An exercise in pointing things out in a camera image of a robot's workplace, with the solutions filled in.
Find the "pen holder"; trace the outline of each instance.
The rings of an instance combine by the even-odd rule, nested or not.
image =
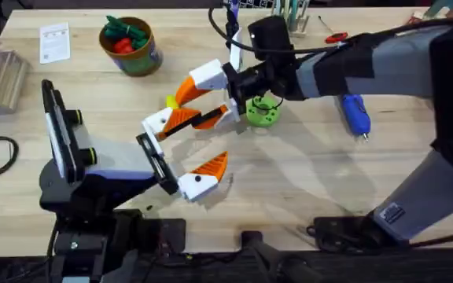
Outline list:
[[[125,24],[138,27],[148,35],[148,42],[131,53],[119,54],[114,52],[114,42],[106,38],[104,26],[99,33],[99,43],[102,49],[110,56],[115,64],[129,76],[144,76],[155,72],[162,65],[162,54],[157,49],[155,37],[151,27],[136,17],[122,17],[119,20]]]

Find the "paper card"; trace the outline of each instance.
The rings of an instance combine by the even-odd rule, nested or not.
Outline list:
[[[47,64],[71,57],[69,24],[54,24],[39,29],[39,63]]]

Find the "green plastic part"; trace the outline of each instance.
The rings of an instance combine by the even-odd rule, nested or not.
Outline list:
[[[125,24],[121,20],[116,19],[112,16],[106,16],[108,18],[108,24],[106,24],[105,36],[109,39],[122,39],[130,38],[133,40],[146,39],[146,33],[139,28]]]
[[[281,116],[281,109],[275,108],[277,104],[278,103],[270,97],[254,97],[245,102],[245,115],[253,126],[270,127],[274,125]]]
[[[138,50],[139,48],[142,48],[147,42],[148,39],[132,40],[132,48],[134,50]]]

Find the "wooden tabletop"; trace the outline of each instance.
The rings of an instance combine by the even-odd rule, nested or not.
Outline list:
[[[416,9],[310,9],[308,36],[297,47],[324,46],[329,32],[357,34],[402,24]],[[242,10],[241,26],[268,14]],[[145,78],[125,76],[98,44],[106,15],[134,16],[154,30],[164,63]],[[224,11],[215,18],[224,26]],[[71,59],[39,64],[39,27],[69,22]],[[20,145],[18,161],[0,176],[0,256],[43,255],[53,214],[39,207],[39,173],[51,158],[40,82],[50,79],[69,108],[83,111],[92,135],[135,143],[140,121],[165,106],[189,70],[214,58],[227,61],[224,41],[213,31],[207,11],[196,10],[16,10],[1,36],[2,49],[16,50],[31,68],[18,112],[0,116],[0,135]],[[245,66],[255,64],[246,54]],[[216,107],[224,93],[194,101],[203,111]],[[189,171],[228,150],[229,164],[219,188],[199,204],[168,196],[159,186],[124,205],[148,217],[184,218],[189,252],[233,251],[242,230],[261,230],[276,248],[313,249],[300,232],[314,217],[364,215],[380,204],[412,172],[434,139],[433,112],[412,97],[369,96],[373,120],[370,142],[347,132],[332,97],[285,102],[281,120],[269,129],[243,123],[223,130],[185,129],[162,143],[179,172]],[[0,145],[0,165],[8,158]],[[453,215],[417,240],[453,233]]]

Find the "orange gripper pad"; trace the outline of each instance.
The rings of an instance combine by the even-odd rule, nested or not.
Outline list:
[[[158,139],[164,140],[168,136],[169,131],[200,114],[201,112],[199,110],[191,108],[177,108],[172,110],[169,120],[165,123],[164,129],[157,135]]]
[[[219,106],[219,110],[221,111],[221,115],[217,115],[212,117],[211,119],[205,120],[204,122],[193,126],[197,130],[207,130],[207,129],[212,129],[214,125],[216,125],[216,122],[218,122],[219,118],[228,110],[228,108],[225,105]]]
[[[228,152],[221,153],[217,157],[209,160],[199,168],[193,170],[191,173],[215,176],[218,182],[221,181],[225,170],[227,169]]]
[[[198,90],[195,86],[195,81],[189,75],[186,77],[185,81],[182,82],[181,86],[176,92],[176,102],[178,102],[179,106],[184,105],[187,102],[192,101],[193,99],[200,97],[202,94],[208,93],[210,90]]]

